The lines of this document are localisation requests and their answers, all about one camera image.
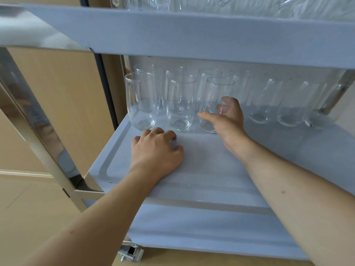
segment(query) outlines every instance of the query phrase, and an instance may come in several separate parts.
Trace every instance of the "upper shelf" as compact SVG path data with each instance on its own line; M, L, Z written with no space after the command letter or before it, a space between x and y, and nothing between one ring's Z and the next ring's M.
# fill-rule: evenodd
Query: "upper shelf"
M355 23L22 6L95 53L355 69Z

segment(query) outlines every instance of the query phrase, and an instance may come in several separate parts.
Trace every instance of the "black vertical trim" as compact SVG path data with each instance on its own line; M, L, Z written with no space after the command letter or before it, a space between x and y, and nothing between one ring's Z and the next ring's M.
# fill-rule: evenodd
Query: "black vertical trim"
M79 0L81 6L86 6L89 7L89 0ZM118 128L118 120L117 120L117 115L115 111L115 105L113 104L113 99L111 95L111 90L109 87L109 81L107 79L106 71L105 71L105 66L104 66L104 61L102 59L101 54L94 53L97 69L99 71L102 87L104 89L104 94L107 102L107 106L109 108L113 128L116 130Z

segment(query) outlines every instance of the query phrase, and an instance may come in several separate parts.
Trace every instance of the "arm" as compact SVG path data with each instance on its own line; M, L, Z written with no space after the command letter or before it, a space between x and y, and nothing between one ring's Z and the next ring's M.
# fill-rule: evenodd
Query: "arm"
M145 130L132 141L131 169L108 194L35 251L23 266L112 265L144 199L183 160L173 131Z
M277 156L250 139L234 98L223 98L221 114L201 112L248 174L282 224L315 265L352 265L355 261L355 197Z

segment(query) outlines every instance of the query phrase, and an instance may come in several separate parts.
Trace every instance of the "person's left hand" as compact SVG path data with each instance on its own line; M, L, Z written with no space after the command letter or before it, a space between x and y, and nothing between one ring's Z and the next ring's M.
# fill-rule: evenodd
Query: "person's left hand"
M144 130L132 140L131 170L142 170L157 182L174 171L184 159L184 148L171 148L170 140L176 139L172 130L162 128Z

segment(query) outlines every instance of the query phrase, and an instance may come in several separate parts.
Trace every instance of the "beige floor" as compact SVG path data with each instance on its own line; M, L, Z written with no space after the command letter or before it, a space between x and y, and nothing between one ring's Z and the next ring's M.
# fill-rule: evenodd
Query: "beige floor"
M0 265L18 265L24 257L78 215L78 210L56 183L0 178ZM114 265L122 265L119 258ZM141 266L164 265L313 264L305 261L145 248Z

